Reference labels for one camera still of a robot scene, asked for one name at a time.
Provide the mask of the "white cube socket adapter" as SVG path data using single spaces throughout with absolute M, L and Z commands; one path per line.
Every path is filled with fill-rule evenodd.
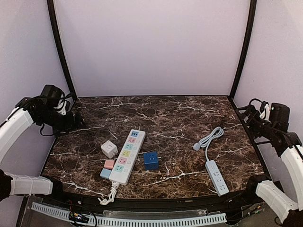
M 118 153 L 117 146 L 109 140 L 101 145 L 101 151 L 109 159 L 113 158 Z

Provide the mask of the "blue cube socket adapter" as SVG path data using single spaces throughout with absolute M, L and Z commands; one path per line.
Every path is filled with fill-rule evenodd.
M 156 170 L 159 168 L 161 157 L 156 152 L 148 152 L 143 155 L 145 170 Z

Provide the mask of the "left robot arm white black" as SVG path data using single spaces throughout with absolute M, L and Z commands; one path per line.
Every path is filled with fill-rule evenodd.
M 0 125 L 0 158 L 4 159 L 17 139 L 33 124 L 43 129 L 52 127 L 52 135 L 60 137 L 76 129 L 86 128 L 80 112 L 69 110 L 69 98 L 73 93 L 65 94 L 54 85 L 45 85 L 41 94 L 24 97 L 19 101 L 6 120 Z M 50 195 L 61 189 L 62 184 L 42 176 L 15 175 L 0 172 L 0 199 L 12 195 Z

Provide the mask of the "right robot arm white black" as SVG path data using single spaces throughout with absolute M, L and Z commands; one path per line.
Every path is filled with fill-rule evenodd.
M 297 201 L 290 199 L 265 175 L 249 178 L 243 199 L 252 203 L 261 198 L 277 215 L 282 227 L 303 225 L 303 144 L 288 131 L 290 108 L 284 104 L 260 102 L 260 108 L 249 102 L 237 109 L 240 120 L 253 139 L 264 137 L 282 160 L 294 185 Z

